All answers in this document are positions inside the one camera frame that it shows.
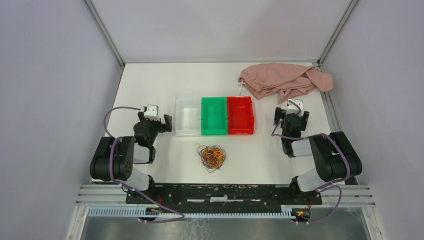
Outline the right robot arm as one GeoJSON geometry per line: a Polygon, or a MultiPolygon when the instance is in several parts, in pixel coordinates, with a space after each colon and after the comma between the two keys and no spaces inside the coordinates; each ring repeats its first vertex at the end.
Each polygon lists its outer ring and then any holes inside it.
{"type": "Polygon", "coordinates": [[[295,204],[306,201],[309,192],[323,192],[335,183],[360,175],[363,170],[362,162],[344,132],[303,137],[308,117],[307,111],[300,115],[280,107],[274,112],[273,124],[275,128],[281,128],[278,137],[284,154],[290,158],[309,156],[314,162],[309,171],[295,176],[289,184],[288,196],[295,204]]]}

